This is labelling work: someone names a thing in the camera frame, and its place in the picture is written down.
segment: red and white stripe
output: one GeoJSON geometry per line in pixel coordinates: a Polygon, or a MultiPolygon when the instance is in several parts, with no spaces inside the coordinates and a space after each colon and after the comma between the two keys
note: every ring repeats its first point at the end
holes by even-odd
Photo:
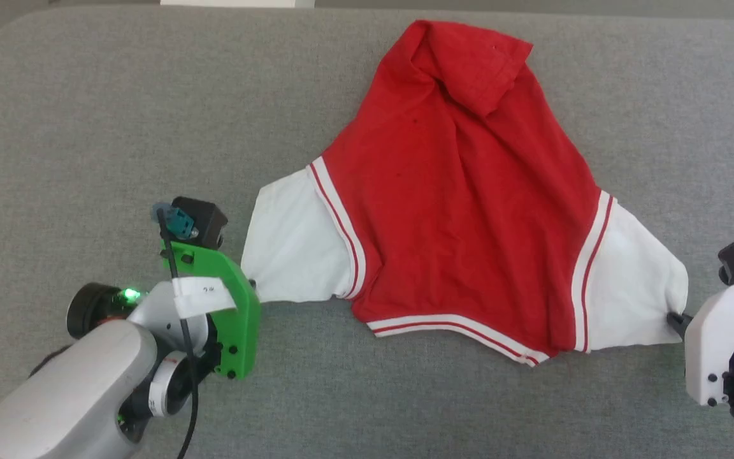
{"type": "Polygon", "coordinates": [[[477,340],[495,351],[530,367],[548,360],[548,355],[534,351],[510,337],[468,317],[457,314],[429,314],[428,316],[405,316],[395,319],[367,322],[377,337],[389,337],[419,330],[449,330],[477,340]]]}
{"type": "Polygon", "coordinates": [[[571,279],[571,302],[574,311],[574,326],[577,337],[576,351],[589,352],[588,342],[588,304],[586,294],[588,289],[588,278],[591,275],[591,267],[594,265],[596,253],[600,250],[602,238],[608,227],[608,219],[611,215],[611,207],[614,206],[614,197],[601,191],[597,202],[596,217],[591,231],[582,244],[577,264],[574,265],[573,278],[571,279]]]}
{"type": "Polygon", "coordinates": [[[366,267],[364,247],[361,247],[358,235],[353,229],[353,224],[350,222],[350,217],[347,215],[347,210],[344,209],[341,198],[338,197],[333,181],[330,180],[330,174],[322,157],[315,159],[308,166],[308,171],[313,178],[313,183],[317,186],[317,192],[322,198],[324,206],[330,212],[330,217],[336,222],[336,230],[344,240],[344,244],[347,245],[347,252],[350,255],[350,278],[352,278],[352,282],[346,291],[341,291],[336,296],[353,299],[361,291],[361,286],[364,285],[364,268],[366,267]]]}

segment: gray fabric surface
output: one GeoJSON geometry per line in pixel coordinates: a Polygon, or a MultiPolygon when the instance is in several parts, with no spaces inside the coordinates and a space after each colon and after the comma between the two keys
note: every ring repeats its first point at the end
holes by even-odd
{"type": "Polygon", "coordinates": [[[315,0],[317,8],[408,8],[562,15],[734,18],[734,0],[315,0]]]}
{"type": "MultiPolygon", "coordinates": [[[[320,154],[417,17],[535,43],[528,61],[594,176],[687,265],[688,310],[734,239],[734,21],[425,11],[80,8],[0,32],[0,399],[70,342],[84,282],[165,279],[151,203],[230,218],[320,154]]],[[[376,339],[345,302],[263,309],[257,366],[209,378],[190,457],[734,457],[684,390],[681,345],[530,369],[448,332],[376,339]]],[[[187,416],[140,457],[175,456],[187,416]]]]}

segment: black cable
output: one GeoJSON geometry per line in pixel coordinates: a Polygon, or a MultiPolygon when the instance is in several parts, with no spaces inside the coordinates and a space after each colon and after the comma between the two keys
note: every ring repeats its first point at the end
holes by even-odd
{"type": "Polygon", "coordinates": [[[67,349],[69,349],[69,345],[62,347],[61,349],[58,349],[58,351],[50,352],[50,354],[48,354],[47,357],[44,357],[44,360],[42,360],[41,363],[36,365],[36,368],[34,368],[32,372],[30,372],[29,377],[32,377],[32,375],[38,373],[38,370],[41,370],[42,368],[44,368],[44,366],[47,365],[47,363],[50,363],[50,360],[53,360],[53,358],[58,357],[59,355],[61,355],[62,352],[67,351],[67,349]]]}
{"type": "MultiPolygon", "coordinates": [[[[177,279],[177,265],[175,264],[175,251],[171,248],[171,235],[166,227],[166,214],[163,209],[157,209],[157,223],[161,227],[161,238],[166,248],[166,258],[169,259],[169,272],[171,278],[177,279]]],[[[186,451],[189,450],[189,444],[192,442],[194,435],[194,427],[198,424],[198,359],[194,356],[194,345],[192,345],[192,335],[189,333],[189,323],[186,319],[180,320],[180,329],[183,330],[183,341],[186,343],[186,355],[189,357],[189,374],[192,377],[192,414],[189,418],[189,429],[186,430],[186,438],[183,439],[183,446],[180,447],[180,454],[177,459],[183,459],[186,451]]]]}

